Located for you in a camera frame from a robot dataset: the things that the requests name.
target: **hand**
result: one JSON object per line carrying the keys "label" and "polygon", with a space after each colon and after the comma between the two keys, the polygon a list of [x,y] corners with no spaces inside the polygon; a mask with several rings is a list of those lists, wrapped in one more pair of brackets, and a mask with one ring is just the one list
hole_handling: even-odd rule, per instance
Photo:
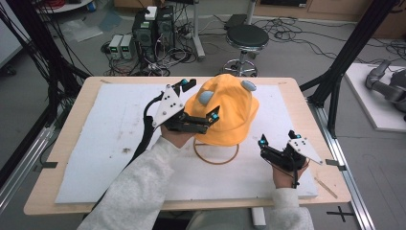
{"label": "hand", "polygon": [[179,149],[195,134],[191,132],[169,131],[165,125],[161,125],[161,133],[162,137],[173,143]]}
{"label": "hand", "polygon": [[[302,176],[304,171],[307,169],[307,167],[308,167],[308,161],[306,163],[304,163],[304,166],[302,167],[302,169],[298,171],[298,180]],[[272,171],[273,171],[275,187],[277,189],[292,188],[293,172],[287,172],[287,171],[281,169],[279,166],[276,166],[274,164],[272,164]]]}

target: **white board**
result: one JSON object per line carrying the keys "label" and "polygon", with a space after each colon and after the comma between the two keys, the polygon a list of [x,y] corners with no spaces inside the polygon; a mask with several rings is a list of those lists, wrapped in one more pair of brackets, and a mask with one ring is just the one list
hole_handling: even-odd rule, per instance
{"label": "white board", "polygon": [[[392,103],[386,101],[382,94],[365,86],[367,75],[376,67],[377,65],[352,64],[347,70],[350,86],[376,130],[406,132],[406,123],[403,120],[405,114],[397,110]],[[390,66],[390,68],[395,71],[404,67]],[[385,76],[380,81],[389,84],[392,73],[387,69]]]}
{"label": "white board", "polygon": [[[182,101],[199,88],[197,85],[181,94]],[[96,202],[101,197],[141,141],[144,108],[162,90],[165,90],[163,84],[104,84],[101,87],[69,159],[56,203]],[[259,100],[259,111],[248,137],[240,144],[237,157],[226,165],[207,164],[196,156],[190,140],[173,164],[175,174],[166,200],[271,197],[275,189],[272,168],[260,157],[257,141],[264,133],[270,145],[281,150],[293,126],[278,86],[258,85],[254,96]],[[156,103],[148,115],[154,116],[157,107]],[[159,135],[157,129],[151,144]],[[223,151],[211,148],[211,152]],[[317,196],[309,170],[300,182],[301,198]]]}

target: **computer tower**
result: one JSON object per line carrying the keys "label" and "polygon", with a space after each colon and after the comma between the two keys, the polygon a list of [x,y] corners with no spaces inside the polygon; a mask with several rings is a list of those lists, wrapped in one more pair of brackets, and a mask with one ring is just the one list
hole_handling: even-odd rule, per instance
{"label": "computer tower", "polygon": [[174,38],[174,15],[173,6],[166,6],[158,10],[156,16],[158,37],[160,37],[161,48],[169,50],[175,47]]}
{"label": "computer tower", "polygon": [[144,61],[146,58],[150,62],[156,62],[155,52],[158,52],[155,51],[158,39],[156,22],[146,20],[144,13],[137,13],[132,26],[132,34],[140,61]]}

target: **white sleeve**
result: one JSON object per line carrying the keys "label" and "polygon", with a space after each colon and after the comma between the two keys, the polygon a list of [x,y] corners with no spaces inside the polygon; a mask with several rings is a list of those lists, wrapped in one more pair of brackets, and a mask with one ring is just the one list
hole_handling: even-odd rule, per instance
{"label": "white sleeve", "polygon": [[299,207],[296,189],[277,189],[273,194],[273,199],[275,207],[270,213],[269,229],[314,229],[308,210]]}
{"label": "white sleeve", "polygon": [[165,200],[179,149],[160,137],[108,188],[104,198],[78,229],[152,229]]}

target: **concrete floor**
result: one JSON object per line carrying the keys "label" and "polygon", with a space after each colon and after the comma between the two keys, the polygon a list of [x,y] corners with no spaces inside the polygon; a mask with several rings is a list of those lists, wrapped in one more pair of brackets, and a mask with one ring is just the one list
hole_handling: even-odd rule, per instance
{"label": "concrete floor", "polygon": [[[61,13],[60,22],[83,18],[88,26],[100,25],[110,13],[108,9],[88,13],[84,9]],[[201,25],[206,25],[215,18],[202,18]],[[83,64],[95,76],[102,76],[108,70],[108,61],[100,47],[114,34],[126,34],[131,31],[132,21],[122,20],[119,26],[110,31],[103,31],[91,39],[70,41],[72,50]],[[219,28],[218,22],[208,28]],[[353,25],[343,27],[323,27],[297,22],[296,26],[304,31],[346,39],[354,29]],[[204,33],[223,33],[221,30],[207,30]],[[300,38],[317,44],[324,52],[338,54],[344,42],[315,35],[300,34]],[[170,68],[172,76],[198,77],[214,76],[222,63],[237,58],[238,53],[225,41],[224,36],[202,35],[201,40],[206,51],[206,58],[201,62],[179,64]],[[388,53],[385,48],[366,46],[359,56],[364,60],[376,58],[396,59],[398,56]],[[298,84],[308,82],[322,75],[333,59],[314,52],[306,44],[293,42],[277,43],[270,41],[265,50],[254,60],[260,70],[260,77],[291,77]],[[19,145],[25,134],[34,124],[47,104],[47,83],[36,70],[27,54],[21,52],[10,64],[17,70],[15,76],[0,78],[0,166]],[[393,63],[406,66],[406,60]],[[314,89],[304,92],[311,95]],[[338,141],[347,158],[358,189],[371,214],[376,229],[406,229],[406,180],[403,179],[406,166],[406,133],[376,131],[364,113],[346,80],[342,81],[340,101],[337,114]],[[30,172],[19,188],[6,210],[0,216],[1,229],[75,229],[81,222],[82,215],[61,215],[48,217],[29,217],[24,215],[23,207],[39,172]],[[327,215],[327,212],[352,213],[350,204],[308,205],[316,229],[358,229],[356,218]]]}

